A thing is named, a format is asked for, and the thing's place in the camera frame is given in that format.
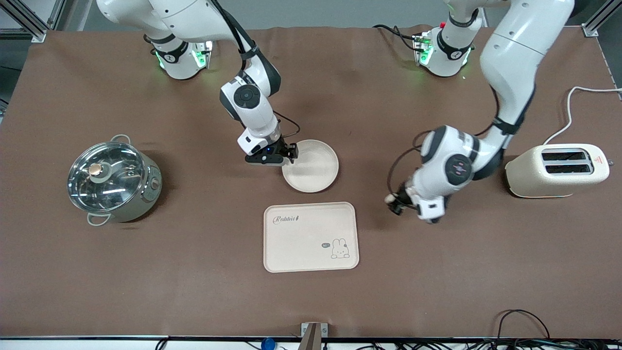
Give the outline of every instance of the pot handle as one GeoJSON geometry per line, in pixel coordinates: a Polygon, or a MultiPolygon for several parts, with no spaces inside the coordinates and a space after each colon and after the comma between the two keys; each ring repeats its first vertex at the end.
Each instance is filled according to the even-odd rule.
{"type": "Polygon", "coordinates": [[[125,134],[114,135],[113,138],[110,139],[110,142],[117,141],[120,138],[126,138],[128,139],[127,144],[132,144],[132,140],[130,140],[129,136],[125,134]]]}
{"type": "Polygon", "coordinates": [[[112,214],[101,215],[101,214],[88,213],[86,215],[86,221],[88,222],[89,225],[97,227],[97,226],[105,225],[105,223],[107,223],[112,216],[113,216],[112,214]],[[93,222],[93,218],[94,217],[104,217],[105,220],[103,222],[100,222],[99,224],[96,224],[96,223],[93,222]]]}

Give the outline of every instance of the white plate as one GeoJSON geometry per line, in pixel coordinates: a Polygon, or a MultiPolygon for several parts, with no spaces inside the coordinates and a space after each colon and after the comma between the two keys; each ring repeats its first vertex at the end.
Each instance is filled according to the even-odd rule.
{"type": "Polygon", "coordinates": [[[346,270],[357,264],[352,204],[272,206],[264,212],[264,267],[269,272],[346,270]]]}
{"type": "Polygon", "coordinates": [[[320,192],[337,178],[339,159],[327,144],[317,140],[297,143],[298,158],[282,167],[285,181],[300,192],[320,192]]]}

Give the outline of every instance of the pot lid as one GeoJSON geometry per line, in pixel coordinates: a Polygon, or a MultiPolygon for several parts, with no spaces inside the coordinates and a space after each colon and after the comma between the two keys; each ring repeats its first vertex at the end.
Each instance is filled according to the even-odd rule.
{"type": "Polygon", "coordinates": [[[69,198],[87,212],[108,212],[132,199],[146,175],[140,153],[130,144],[96,144],[82,153],[69,170],[69,198]]]}

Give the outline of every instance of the toaster power cord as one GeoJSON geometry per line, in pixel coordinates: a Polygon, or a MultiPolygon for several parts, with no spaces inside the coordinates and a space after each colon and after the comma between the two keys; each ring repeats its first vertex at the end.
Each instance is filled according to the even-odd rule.
{"type": "Polygon", "coordinates": [[[568,128],[570,128],[570,125],[572,124],[572,114],[570,113],[570,97],[572,96],[572,93],[576,90],[583,90],[583,91],[589,91],[589,92],[622,92],[622,88],[595,89],[595,88],[573,87],[572,89],[570,89],[570,92],[568,92],[568,97],[566,98],[566,114],[568,114],[568,123],[566,124],[565,127],[561,128],[558,132],[550,135],[549,138],[547,138],[546,141],[544,141],[543,145],[548,144],[552,139],[556,138],[558,135],[560,135],[564,131],[568,130],[568,128]]]}

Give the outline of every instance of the gray floor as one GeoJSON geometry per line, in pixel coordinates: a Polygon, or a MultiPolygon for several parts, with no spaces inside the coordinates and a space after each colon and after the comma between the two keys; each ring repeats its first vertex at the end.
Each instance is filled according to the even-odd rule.
{"type": "MultiPolygon", "coordinates": [[[[604,0],[591,1],[587,9],[569,21],[580,24],[593,14],[604,0]]],[[[416,24],[438,25],[447,19],[447,7],[440,0],[221,0],[247,29],[271,27],[332,26],[371,27],[375,24],[410,27],[416,24]]],[[[499,23],[505,9],[487,9],[490,26],[499,23]]],[[[63,29],[70,31],[135,30],[109,22],[94,0],[73,0],[67,7],[63,29]]],[[[622,11],[599,29],[613,76],[622,82],[622,11]]],[[[26,60],[28,40],[0,40],[0,66],[21,69],[26,60]]],[[[10,101],[19,71],[0,68],[0,98],[10,101]]]]}

